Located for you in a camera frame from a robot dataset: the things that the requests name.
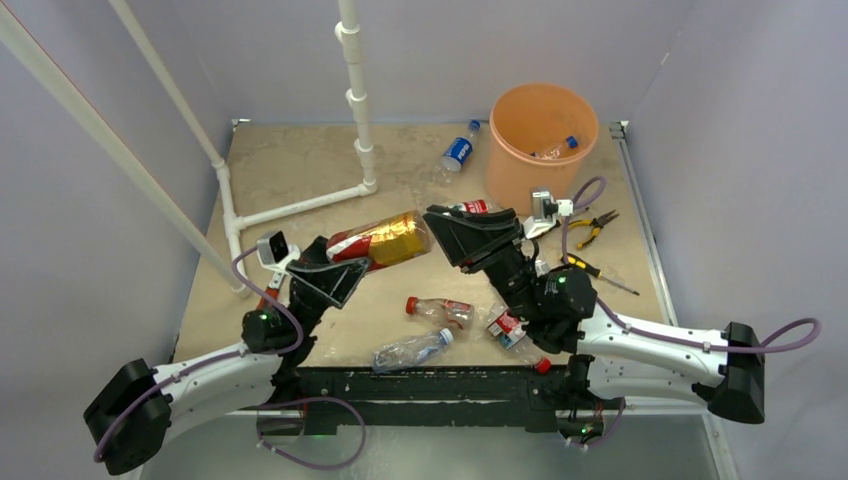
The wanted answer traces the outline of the gold red drink bottle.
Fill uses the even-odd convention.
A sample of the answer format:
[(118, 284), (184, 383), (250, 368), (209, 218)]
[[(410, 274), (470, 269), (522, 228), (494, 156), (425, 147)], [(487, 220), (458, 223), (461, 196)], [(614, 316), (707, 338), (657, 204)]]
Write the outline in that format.
[(431, 251), (431, 236), (420, 212), (410, 210), (332, 235), (326, 255), (341, 262), (368, 258), (370, 271), (398, 265)]

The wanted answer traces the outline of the red cap clear bottle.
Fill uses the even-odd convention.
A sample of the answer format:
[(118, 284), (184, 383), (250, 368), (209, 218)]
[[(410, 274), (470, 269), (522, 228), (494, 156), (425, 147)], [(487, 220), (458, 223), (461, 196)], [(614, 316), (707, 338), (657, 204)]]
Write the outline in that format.
[(409, 297), (405, 311), (408, 315), (424, 318), (445, 328), (465, 331), (471, 327), (476, 309), (471, 304), (445, 298)]

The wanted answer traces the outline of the large Pepsi bottle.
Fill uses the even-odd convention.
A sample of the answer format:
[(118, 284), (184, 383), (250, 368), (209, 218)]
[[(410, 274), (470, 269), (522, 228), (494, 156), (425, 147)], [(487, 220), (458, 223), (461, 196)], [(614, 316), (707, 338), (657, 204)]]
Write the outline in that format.
[(531, 156), (540, 160), (557, 160), (574, 154), (578, 148), (578, 140), (574, 136), (568, 136), (554, 145), (533, 151)]

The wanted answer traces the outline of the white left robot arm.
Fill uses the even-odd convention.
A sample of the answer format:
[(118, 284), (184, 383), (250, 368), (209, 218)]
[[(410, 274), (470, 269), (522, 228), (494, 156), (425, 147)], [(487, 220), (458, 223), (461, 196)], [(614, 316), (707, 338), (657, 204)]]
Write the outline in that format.
[(263, 268), (288, 281), (288, 304), (237, 272), (265, 302), (244, 315), (240, 341), (182, 362), (151, 367), (136, 359), (123, 365), (83, 413), (95, 442), (94, 461), (122, 475), (210, 420), (243, 408), (307, 403), (297, 368), (315, 346), (314, 330), (329, 308), (343, 308), (372, 264), (368, 258), (332, 262), (326, 246), (318, 236), (300, 250), (276, 231), (239, 254), (235, 264), (255, 254)]

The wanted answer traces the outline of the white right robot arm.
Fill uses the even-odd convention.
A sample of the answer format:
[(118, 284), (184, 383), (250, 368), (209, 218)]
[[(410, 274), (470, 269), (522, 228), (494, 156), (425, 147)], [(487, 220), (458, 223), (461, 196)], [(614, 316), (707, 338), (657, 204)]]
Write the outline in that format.
[(560, 266), (538, 274), (534, 258), (522, 251), (523, 227), (511, 209), (475, 214), (431, 205), (423, 219), (449, 263), (464, 274), (484, 273), (540, 349), (665, 369), (683, 380), (667, 381), (661, 395), (702, 402), (725, 420), (764, 422), (764, 347), (751, 326), (700, 330), (622, 317), (602, 302), (583, 270)]

